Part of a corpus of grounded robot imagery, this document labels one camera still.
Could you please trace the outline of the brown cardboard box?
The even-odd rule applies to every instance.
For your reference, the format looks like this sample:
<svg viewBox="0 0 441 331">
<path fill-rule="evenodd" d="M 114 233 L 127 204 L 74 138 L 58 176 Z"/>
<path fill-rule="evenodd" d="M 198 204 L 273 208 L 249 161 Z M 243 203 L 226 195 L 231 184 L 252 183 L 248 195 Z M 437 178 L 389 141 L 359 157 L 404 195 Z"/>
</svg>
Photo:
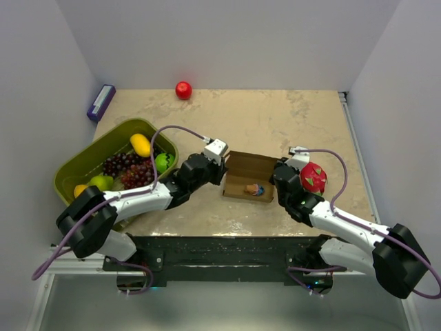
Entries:
<svg viewBox="0 0 441 331">
<path fill-rule="evenodd" d="M 277 158 L 259 154 L 229 151 L 226 155 L 227 172 L 223 188 L 223 196 L 261 203 L 271 203 L 274 199 L 274 186 L 270 183 Z M 265 193 L 259 197 L 247 194 L 246 185 L 259 184 Z"/>
</svg>

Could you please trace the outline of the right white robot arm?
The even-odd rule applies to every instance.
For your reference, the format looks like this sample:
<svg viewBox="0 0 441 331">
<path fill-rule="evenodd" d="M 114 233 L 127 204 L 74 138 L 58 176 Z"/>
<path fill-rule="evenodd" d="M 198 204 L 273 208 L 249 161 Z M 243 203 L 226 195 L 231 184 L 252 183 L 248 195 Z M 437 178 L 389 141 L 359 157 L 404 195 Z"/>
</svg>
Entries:
<svg viewBox="0 0 441 331">
<path fill-rule="evenodd" d="M 389 294 L 406 299 L 430 270 L 431 264 L 411 231 L 365 221 L 332 208 L 323 197 L 306 191 L 300 171 L 286 158 L 278 160 L 270 177 L 278 203 L 295 221 L 332 233 L 307 253 L 316 271 L 328 265 L 375 277 Z"/>
</svg>

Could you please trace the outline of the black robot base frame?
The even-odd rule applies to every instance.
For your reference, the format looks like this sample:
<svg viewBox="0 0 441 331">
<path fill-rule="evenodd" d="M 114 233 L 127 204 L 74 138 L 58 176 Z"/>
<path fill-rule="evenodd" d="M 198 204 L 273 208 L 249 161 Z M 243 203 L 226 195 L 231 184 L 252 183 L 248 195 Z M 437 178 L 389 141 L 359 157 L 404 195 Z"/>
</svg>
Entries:
<svg viewBox="0 0 441 331">
<path fill-rule="evenodd" d="M 137 252 L 125 265 L 106 258 L 120 289 L 165 287 L 172 281 L 304 283 L 328 293 L 334 273 L 319 256 L 318 237 L 134 237 Z"/>
</svg>

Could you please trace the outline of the small ice cream toy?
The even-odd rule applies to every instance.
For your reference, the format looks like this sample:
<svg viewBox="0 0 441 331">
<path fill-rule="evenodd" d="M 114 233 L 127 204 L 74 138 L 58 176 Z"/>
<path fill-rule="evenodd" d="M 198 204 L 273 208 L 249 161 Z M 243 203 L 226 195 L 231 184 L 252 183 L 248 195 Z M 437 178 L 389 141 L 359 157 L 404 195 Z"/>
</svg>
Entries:
<svg viewBox="0 0 441 331">
<path fill-rule="evenodd" d="M 259 197 L 265 193 L 264 187 L 262 187 L 261 185 L 259 185 L 257 183 L 251 184 L 251 185 L 246 185 L 244 191 L 247 194 L 250 194 L 255 197 Z"/>
</svg>

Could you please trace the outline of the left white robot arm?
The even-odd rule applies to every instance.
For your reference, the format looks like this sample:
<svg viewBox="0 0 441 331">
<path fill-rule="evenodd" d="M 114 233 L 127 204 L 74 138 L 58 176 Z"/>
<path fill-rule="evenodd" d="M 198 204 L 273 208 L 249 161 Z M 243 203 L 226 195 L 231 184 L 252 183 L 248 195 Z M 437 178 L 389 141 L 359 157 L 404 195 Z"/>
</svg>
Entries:
<svg viewBox="0 0 441 331">
<path fill-rule="evenodd" d="M 136 270 L 143 254 L 127 234 L 112 228 L 122 220 L 186 203 L 201 186 L 219 185 L 226 172 L 225 158 L 208 153 L 191 155 L 181 167 L 156 185 L 121 192 L 83 191 L 56 221 L 77 258 L 99 253 L 117 259 L 126 270 Z"/>
</svg>

